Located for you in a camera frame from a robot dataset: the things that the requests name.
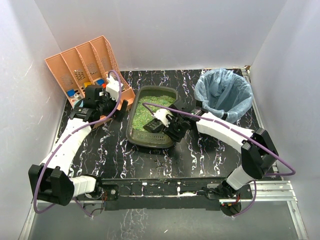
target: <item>yellow object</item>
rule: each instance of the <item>yellow object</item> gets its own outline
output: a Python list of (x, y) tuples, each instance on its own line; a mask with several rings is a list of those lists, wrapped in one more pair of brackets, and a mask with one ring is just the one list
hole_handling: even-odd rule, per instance
[(87, 81), (87, 82), (85, 82), (85, 83), (83, 84), (84, 88), (88, 87), (89, 85), (92, 85), (92, 83), (89, 82), (89, 81)]

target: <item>trash bin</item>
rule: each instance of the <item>trash bin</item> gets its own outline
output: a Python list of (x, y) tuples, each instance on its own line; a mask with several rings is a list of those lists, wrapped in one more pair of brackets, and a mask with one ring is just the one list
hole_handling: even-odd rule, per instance
[(220, 68), (200, 77), (194, 96), (204, 109), (233, 124), (251, 108), (254, 94), (244, 77)]

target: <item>green tray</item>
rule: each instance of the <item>green tray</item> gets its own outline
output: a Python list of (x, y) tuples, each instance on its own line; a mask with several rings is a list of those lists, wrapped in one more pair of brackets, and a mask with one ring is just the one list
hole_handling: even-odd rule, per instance
[(128, 125), (126, 128), (126, 138), (130, 143), (147, 147), (147, 148), (170, 148), (174, 145), (174, 142), (171, 140), (170, 137), (165, 135), (164, 133), (151, 133), (151, 132), (144, 132), (140, 130), (136, 130), (132, 127), (132, 121), (136, 114), (136, 109), (138, 106), (138, 102), (143, 97), (161, 97), (161, 96), (169, 96), (174, 99), (179, 98), (178, 92), (170, 87), (166, 86), (143, 86), (140, 88), (138, 93), (135, 96), (132, 108), (130, 110), (130, 116)]

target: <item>green litter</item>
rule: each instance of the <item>green litter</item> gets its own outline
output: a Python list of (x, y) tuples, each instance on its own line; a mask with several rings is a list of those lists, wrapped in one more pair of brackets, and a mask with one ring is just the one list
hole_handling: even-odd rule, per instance
[[(153, 117), (151, 113), (146, 109), (142, 103), (151, 103), (151, 104), (159, 104), (165, 107), (169, 107), (171, 104), (173, 104), (176, 101), (175, 98), (170, 97), (170, 96), (145, 96), (141, 98), (138, 102), (138, 106), (135, 110), (135, 114), (132, 120), (132, 127), (136, 130), (146, 132), (148, 133), (147, 130), (144, 129), (144, 125), (149, 123)], [(149, 108), (153, 111), (156, 112), (159, 110), (159, 107), (156, 106), (149, 106)]]

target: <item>black marble table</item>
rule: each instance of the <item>black marble table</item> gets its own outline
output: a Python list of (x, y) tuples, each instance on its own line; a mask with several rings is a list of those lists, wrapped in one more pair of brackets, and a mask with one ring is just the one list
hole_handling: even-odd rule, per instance
[[(174, 88), (183, 101), (195, 106), (194, 88), (206, 70), (124, 71), (121, 74), (135, 93), (143, 85)], [(240, 69), (233, 71), (242, 76)], [(66, 103), (59, 136), (71, 112)], [(129, 114), (122, 122), (109, 121), (94, 129), (83, 141), (69, 170), (69, 177), (84, 174), (102, 178), (227, 177), (241, 163), (240, 154), (229, 145), (208, 135), (190, 131), (180, 143), (168, 149), (134, 145), (126, 138)], [(257, 129), (251, 108), (236, 124)]]

